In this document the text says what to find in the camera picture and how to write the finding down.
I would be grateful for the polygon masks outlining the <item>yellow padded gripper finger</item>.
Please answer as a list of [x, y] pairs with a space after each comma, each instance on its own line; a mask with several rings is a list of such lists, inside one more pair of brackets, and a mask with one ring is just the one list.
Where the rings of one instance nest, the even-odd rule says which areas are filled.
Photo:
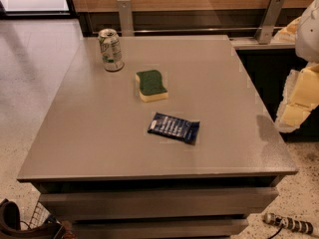
[[319, 106], [319, 64], [308, 63], [301, 71], [291, 70], [282, 97], [275, 126], [289, 133], [300, 128]]
[[277, 41], [294, 43], [299, 22], [300, 17], [291, 21], [286, 27], [275, 34], [274, 39]]

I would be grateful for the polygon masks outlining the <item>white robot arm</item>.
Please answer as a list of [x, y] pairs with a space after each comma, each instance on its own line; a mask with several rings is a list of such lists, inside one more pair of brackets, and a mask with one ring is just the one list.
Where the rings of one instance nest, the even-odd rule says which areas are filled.
[[307, 62], [301, 71], [290, 71], [276, 113], [276, 128], [289, 133], [300, 128], [319, 106], [319, 0], [314, 0], [275, 38], [294, 40], [296, 55]]

